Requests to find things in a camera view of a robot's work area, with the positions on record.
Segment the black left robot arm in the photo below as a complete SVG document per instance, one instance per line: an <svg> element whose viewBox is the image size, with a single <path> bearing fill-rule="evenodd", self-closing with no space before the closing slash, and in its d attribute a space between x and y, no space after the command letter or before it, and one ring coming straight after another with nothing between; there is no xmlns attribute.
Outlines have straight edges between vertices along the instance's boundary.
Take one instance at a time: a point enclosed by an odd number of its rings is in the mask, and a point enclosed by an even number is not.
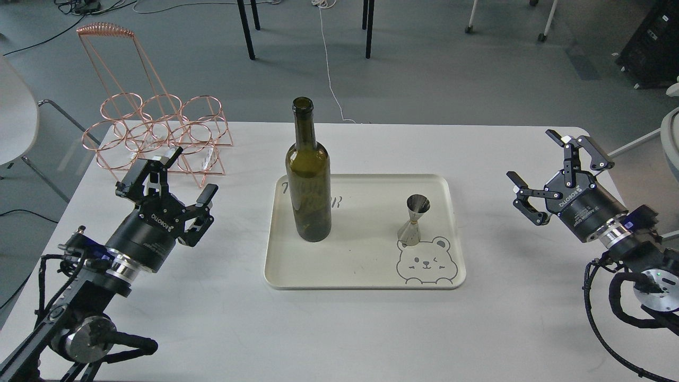
<svg viewBox="0 0 679 382"><path fill-rule="evenodd" d="M2 381L39 381L39 360L46 348L73 363L63 381L73 381L77 375L92 381L102 363L157 351L155 340L119 331L105 309L114 296L129 295L138 273L157 272L178 242L196 245L214 221L210 209L218 186L206 185L189 206L168 189L168 171L182 151L175 146L165 155L133 163L116 183L117 196L132 201L133 211L104 245L79 227L60 246L60 270L68 280L49 302L45 302L45 267L51 255L43 256L36 326L2 363Z"/></svg>

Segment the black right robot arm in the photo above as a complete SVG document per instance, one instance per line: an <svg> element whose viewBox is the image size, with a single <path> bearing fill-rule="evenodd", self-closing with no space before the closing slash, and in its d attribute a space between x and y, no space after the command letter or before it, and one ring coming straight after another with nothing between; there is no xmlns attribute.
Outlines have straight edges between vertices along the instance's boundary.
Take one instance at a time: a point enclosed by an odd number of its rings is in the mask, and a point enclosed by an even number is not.
<svg viewBox="0 0 679 382"><path fill-rule="evenodd" d="M613 275L608 301L613 314L640 329L668 329L677 334L677 250L664 247L657 233L657 212L646 205L629 211L597 180L614 166L597 143L587 136L546 135L563 149L563 167L541 189L532 189L514 171L514 207L537 227L556 216L580 242L599 240L606 247L600 258L585 267L585 313L595 336L614 359L639 377L665 377L629 362L604 341L591 309L591 286L597 271Z"/></svg>

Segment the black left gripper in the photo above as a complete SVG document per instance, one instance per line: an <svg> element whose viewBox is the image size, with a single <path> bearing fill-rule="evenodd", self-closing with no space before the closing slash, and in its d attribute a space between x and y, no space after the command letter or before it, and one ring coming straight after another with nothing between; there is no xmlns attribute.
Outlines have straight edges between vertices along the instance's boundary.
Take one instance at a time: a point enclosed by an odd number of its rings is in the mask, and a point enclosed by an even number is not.
<svg viewBox="0 0 679 382"><path fill-rule="evenodd" d="M194 205L185 206L168 190L168 169L184 152L170 147L165 155L137 159L122 181L116 196L141 200L117 227L105 247L138 262L156 273L176 245L195 247L214 222L212 199L219 187L206 184ZM185 230L185 222L192 221Z"/></svg>

